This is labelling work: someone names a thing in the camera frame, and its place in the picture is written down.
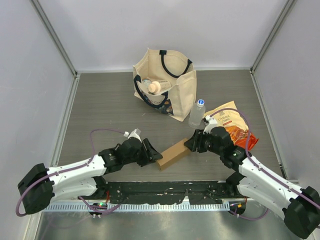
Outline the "brown cardboard box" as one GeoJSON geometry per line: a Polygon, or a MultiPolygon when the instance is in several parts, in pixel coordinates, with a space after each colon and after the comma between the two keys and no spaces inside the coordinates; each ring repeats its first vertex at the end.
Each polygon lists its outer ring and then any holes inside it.
{"type": "Polygon", "coordinates": [[[162,158],[156,161],[160,171],[166,170],[191,153],[185,146],[187,140],[184,138],[161,153],[162,158]]]}

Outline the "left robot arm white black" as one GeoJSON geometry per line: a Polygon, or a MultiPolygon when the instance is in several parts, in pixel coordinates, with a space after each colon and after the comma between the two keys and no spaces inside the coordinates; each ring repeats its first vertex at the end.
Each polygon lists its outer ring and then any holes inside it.
{"type": "Polygon", "coordinates": [[[144,167],[162,157],[147,138],[130,137],[79,162],[58,167],[36,164],[17,185],[20,198],[15,213],[19,217],[32,215],[56,201],[73,197],[100,200],[107,192],[104,175],[131,163],[144,167]]]}

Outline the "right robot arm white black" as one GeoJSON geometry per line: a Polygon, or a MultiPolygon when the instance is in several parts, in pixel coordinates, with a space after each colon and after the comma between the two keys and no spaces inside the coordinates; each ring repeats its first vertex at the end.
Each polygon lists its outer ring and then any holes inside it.
{"type": "Polygon", "coordinates": [[[307,239],[320,226],[320,195],[311,186],[301,186],[268,169],[250,152],[236,146],[223,127],[209,132],[196,129],[184,146],[192,152],[211,152],[234,173],[226,193],[233,198],[251,198],[278,215],[297,237],[307,239]]]}

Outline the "clear plastic water bottle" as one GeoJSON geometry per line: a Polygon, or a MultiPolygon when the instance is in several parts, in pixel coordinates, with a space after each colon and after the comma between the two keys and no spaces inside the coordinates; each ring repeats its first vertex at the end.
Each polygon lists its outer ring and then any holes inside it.
{"type": "Polygon", "coordinates": [[[205,101],[199,99],[192,107],[188,119],[188,124],[191,128],[197,128],[200,126],[201,121],[206,112],[205,101]]]}

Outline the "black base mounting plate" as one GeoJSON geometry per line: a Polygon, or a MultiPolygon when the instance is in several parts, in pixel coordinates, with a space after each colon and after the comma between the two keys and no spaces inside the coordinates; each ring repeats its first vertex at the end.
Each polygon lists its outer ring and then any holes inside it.
{"type": "Polygon", "coordinates": [[[85,200],[109,200],[111,204],[173,205],[188,197],[191,205],[220,204],[223,199],[243,199],[234,185],[220,181],[108,182],[85,200]]]}

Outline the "peach capped bottle in bag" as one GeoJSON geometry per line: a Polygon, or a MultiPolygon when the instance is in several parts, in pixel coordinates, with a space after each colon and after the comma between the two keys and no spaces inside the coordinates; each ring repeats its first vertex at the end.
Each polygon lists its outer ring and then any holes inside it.
{"type": "Polygon", "coordinates": [[[167,80],[153,81],[148,85],[148,91],[152,94],[159,94],[171,88],[171,83],[167,80]]]}

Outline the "white item in bag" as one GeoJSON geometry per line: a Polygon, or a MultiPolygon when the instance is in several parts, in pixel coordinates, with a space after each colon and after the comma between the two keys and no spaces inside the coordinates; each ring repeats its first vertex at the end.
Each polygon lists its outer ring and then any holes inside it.
{"type": "Polygon", "coordinates": [[[145,85],[149,85],[149,84],[152,83],[152,81],[149,80],[149,79],[144,79],[144,80],[142,80],[142,83],[145,84],[145,85]]]}

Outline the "beige canvas tote bag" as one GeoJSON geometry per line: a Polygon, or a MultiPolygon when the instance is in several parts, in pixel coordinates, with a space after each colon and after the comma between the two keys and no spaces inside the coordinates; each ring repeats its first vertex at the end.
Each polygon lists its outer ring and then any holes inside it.
{"type": "Polygon", "coordinates": [[[148,49],[133,65],[134,96],[158,112],[183,122],[190,113],[197,94],[197,72],[184,54],[175,50],[148,49]],[[150,93],[142,80],[166,80],[171,88],[150,93]]]}

